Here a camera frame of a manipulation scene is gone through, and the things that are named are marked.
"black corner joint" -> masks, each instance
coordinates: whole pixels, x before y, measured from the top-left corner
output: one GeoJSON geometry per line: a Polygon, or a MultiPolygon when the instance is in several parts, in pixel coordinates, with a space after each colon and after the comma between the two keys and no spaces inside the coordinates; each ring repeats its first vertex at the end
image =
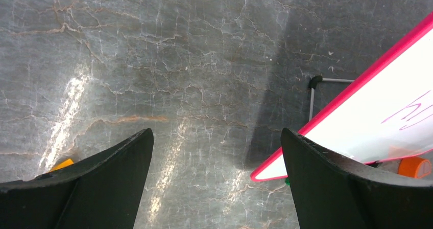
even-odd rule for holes
{"type": "Polygon", "coordinates": [[[308,84],[308,88],[312,88],[314,90],[316,90],[317,84],[319,82],[323,81],[323,77],[322,76],[315,76],[313,78],[311,78],[310,83],[308,84]]]}

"metal stand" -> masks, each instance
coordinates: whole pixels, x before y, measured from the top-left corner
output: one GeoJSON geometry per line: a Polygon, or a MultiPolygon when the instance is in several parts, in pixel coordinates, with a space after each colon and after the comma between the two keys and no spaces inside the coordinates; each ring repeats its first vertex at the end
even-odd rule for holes
{"type": "Polygon", "coordinates": [[[322,76],[315,76],[310,80],[310,83],[308,84],[308,87],[311,88],[311,99],[310,99],[310,113],[308,116],[308,120],[311,121],[312,119],[312,110],[314,106],[314,91],[316,90],[317,84],[319,82],[345,82],[345,83],[351,83],[354,80],[349,79],[332,79],[332,78],[323,78],[322,76]]]}

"orange object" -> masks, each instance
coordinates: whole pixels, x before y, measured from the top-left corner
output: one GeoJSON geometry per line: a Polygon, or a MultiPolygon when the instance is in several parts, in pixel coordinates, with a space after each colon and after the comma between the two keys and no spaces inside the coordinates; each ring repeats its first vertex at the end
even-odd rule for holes
{"type": "Polygon", "coordinates": [[[420,179],[431,173],[431,163],[417,156],[403,158],[398,167],[398,174],[420,179]]]}
{"type": "Polygon", "coordinates": [[[67,166],[72,165],[72,164],[74,164],[74,162],[72,162],[72,159],[69,158],[68,160],[62,162],[61,164],[54,166],[50,170],[50,172],[53,172],[53,171],[58,170],[58,169],[63,169],[64,167],[67,167],[67,166]]]}

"yellow block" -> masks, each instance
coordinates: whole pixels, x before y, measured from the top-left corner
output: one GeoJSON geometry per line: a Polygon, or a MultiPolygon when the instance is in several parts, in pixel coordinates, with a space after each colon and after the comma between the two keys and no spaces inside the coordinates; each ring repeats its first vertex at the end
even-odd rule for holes
{"type": "Polygon", "coordinates": [[[61,164],[54,166],[50,170],[50,172],[53,172],[53,171],[58,170],[58,169],[63,169],[64,167],[67,167],[67,166],[72,165],[72,164],[74,164],[74,162],[72,162],[72,159],[69,158],[68,160],[62,162],[61,164]]]}

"handwritten scribble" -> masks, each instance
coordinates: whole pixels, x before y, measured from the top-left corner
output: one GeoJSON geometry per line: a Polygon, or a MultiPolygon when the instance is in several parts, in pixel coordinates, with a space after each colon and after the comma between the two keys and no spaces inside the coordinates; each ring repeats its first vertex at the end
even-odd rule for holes
{"type": "MultiPolygon", "coordinates": [[[[385,120],[383,120],[383,121],[381,122],[381,124],[382,124],[382,123],[385,123],[385,122],[388,121],[389,119],[395,117],[395,116],[398,115],[399,113],[402,113],[403,111],[405,111],[405,110],[407,110],[407,109],[410,109],[410,110],[412,110],[412,111],[411,111],[409,114],[403,116],[403,117],[400,119],[400,120],[405,120],[405,122],[408,122],[408,121],[410,121],[411,119],[417,117],[419,114],[421,114],[421,113],[425,112],[426,110],[430,109],[431,107],[433,107],[433,104],[432,104],[432,105],[426,107],[425,109],[423,109],[423,110],[421,110],[421,111],[418,111],[418,110],[421,108],[421,106],[422,106],[422,103],[420,103],[419,100],[421,100],[424,96],[426,96],[430,91],[431,91],[431,90],[427,91],[425,94],[423,94],[423,95],[421,95],[420,97],[418,97],[416,100],[414,100],[412,103],[410,103],[409,105],[407,105],[407,106],[404,107],[403,109],[399,110],[398,112],[394,113],[394,114],[391,115],[390,117],[388,117],[388,118],[386,118],[385,120]]],[[[410,123],[412,123],[412,122],[410,122],[410,123],[409,123],[410,125],[409,125],[409,124],[404,125],[403,127],[400,128],[400,130],[405,130],[405,129],[408,129],[408,128],[412,127],[412,126],[415,126],[415,125],[421,123],[422,121],[426,120],[427,118],[429,118],[429,117],[431,117],[431,116],[433,116],[433,113],[430,114],[430,115],[428,115],[427,117],[425,117],[425,118],[423,118],[423,119],[421,119],[421,120],[419,120],[419,121],[413,123],[413,124],[410,124],[410,123]]]]}

